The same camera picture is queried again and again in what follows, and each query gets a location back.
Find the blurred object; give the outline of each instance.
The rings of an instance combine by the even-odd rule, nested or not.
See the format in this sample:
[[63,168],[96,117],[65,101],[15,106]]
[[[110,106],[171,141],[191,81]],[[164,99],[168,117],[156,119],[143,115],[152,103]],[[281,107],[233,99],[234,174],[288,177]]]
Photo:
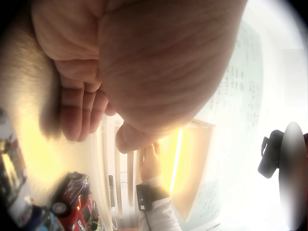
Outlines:
[[15,132],[7,114],[0,109],[0,196],[18,227],[30,219],[32,202],[26,169]]
[[275,130],[270,134],[270,138],[264,137],[261,156],[262,160],[258,167],[258,172],[266,178],[271,178],[279,168],[280,149],[284,133]]
[[26,231],[64,231],[57,217],[46,207],[34,205],[30,221],[25,227]]
[[264,137],[261,146],[258,172],[271,178],[279,168],[280,201],[291,230],[307,228],[307,136],[291,122],[284,133],[275,130],[269,138]]

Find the forearm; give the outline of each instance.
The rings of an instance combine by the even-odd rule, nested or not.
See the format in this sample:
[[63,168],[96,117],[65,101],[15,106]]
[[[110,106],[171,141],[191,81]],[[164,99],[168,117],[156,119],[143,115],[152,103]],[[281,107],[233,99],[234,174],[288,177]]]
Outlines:
[[[160,177],[149,179],[143,184],[149,184],[151,187],[161,186]],[[139,215],[139,228],[140,231],[181,231],[181,228],[174,215],[171,206],[171,198],[165,198],[153,202],[153,210],[147,212],[148,223],[144,212]]]

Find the finger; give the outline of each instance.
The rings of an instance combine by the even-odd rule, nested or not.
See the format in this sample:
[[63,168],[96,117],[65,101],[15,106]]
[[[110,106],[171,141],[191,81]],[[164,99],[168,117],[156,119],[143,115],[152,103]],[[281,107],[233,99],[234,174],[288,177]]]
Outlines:
[[78,139],[82,125],[83,83],[70,80],[60,75],[61,108],[60,123],[63,134],[68,140]]
[[153,143],[154,145],[154,148],[155,148],[155,153],[156,155],[161,155],[163,153],[163,147],[162,147],[162,144],[161,144],[161,141],[158,140],[156,142]]
[[105,115],[107,116],[113,116],[116,114],[116,110],[113,108],[113,106],[110,104],[110,102],[107,104],[107,107],[105,109]]
[[91,111],[93,108],[96,91],[100,87],[100,83],[85,83],[82,105],[82,126],[78,138],[78,142],[84,141],[90,134]]
[[97,59],[55,60],[56,68],[63,76],[87,83],[100,83]]
[[149,135],[138,131],[130,124],[124,121],[116,134],[116,145],[121,153],[128,153],[133,150],[138,150],[149,144],[152,144],[158,139],[157,135]]
[[144,157],[144,160],[152,160],[152,159],[156,159],[155,147],[153,144],[148,145],[145,148],[145,157]]
[[106,109],[106,106],[108,104],[108,99],[104,91],[102,91],[102,87],[100,87],[96,91],[93,108],[91,111],[91,119],[90,119],[90,133],[96,132],[104,111]]

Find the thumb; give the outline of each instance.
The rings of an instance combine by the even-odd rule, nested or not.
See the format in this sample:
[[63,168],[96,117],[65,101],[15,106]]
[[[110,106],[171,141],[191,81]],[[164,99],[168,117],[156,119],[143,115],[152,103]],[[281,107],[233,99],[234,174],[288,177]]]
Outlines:
[[116,134],[115,142],[121,153],[128,153],[152,144],[158,138],[158,135],[149,135],[124,122]]
[[145,148],[145,160],[153,160],[156,159],[156,152],[155,152],[155,147],[153,144],[147,146]]

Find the hand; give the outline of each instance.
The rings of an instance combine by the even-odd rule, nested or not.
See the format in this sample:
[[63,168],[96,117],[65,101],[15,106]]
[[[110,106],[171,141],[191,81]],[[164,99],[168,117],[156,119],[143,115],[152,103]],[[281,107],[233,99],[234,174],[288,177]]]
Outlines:
[[186,125],[218,87],[246,0],[40,0],[32,21],[60,73],[61,123],[83,141],[117,112],[122,153]]
[[145,148],[144,161],[140,166],[140,177],[142,181],[161,174],[161,154],[162,147],[158,141]]

